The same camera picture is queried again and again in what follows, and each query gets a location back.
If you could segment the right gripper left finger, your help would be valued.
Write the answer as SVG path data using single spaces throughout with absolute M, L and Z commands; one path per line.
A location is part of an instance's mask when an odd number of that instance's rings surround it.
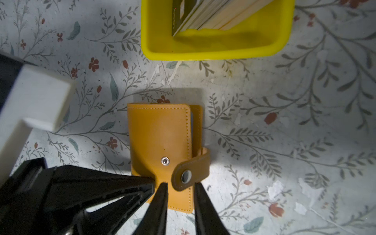
M 133 235 L 165 235 L 168 208 L 168 183 L 161 183 Z

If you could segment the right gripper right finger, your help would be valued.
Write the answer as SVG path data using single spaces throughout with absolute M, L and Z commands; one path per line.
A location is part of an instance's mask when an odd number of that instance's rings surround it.
M 197 235 L 229 235 L 201 183 L 194 184 L 194 214 Z

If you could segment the yellow plastic card tray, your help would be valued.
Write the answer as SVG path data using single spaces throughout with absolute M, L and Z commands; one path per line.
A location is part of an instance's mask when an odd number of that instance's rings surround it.
M 198 61 L 272 56 L 287 44 L 294 1 L 273 1 L 232 29 L 171 35 L 172 1 L 142 1 L 141 45 L 149 60 Z

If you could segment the yellow leather card holder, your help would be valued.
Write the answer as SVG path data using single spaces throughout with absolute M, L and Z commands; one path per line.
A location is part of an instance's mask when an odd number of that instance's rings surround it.
M 168 208 L 192 213 L 194 184 L 210 174 L 202 106 L 129 103 L 127 117 L 132 175 L 167 183 Z

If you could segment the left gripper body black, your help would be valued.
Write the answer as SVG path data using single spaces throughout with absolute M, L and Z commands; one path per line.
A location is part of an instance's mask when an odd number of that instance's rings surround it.
M 23 162 L 1 187 L 2 235 L 73 235 L 73 214 L 60 168 L 45 158 Z

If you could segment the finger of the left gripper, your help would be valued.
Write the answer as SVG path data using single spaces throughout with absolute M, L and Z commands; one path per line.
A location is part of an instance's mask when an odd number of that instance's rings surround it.
M 66 165 L 54 170 L 44 211 L 82 210 L 118 197 L 154 193 L 154 180 Z
M 83 210 L 74 219 L 72 235 L 114 235 L 147 200 L 142 192 L 125 195 L 96 211 Z

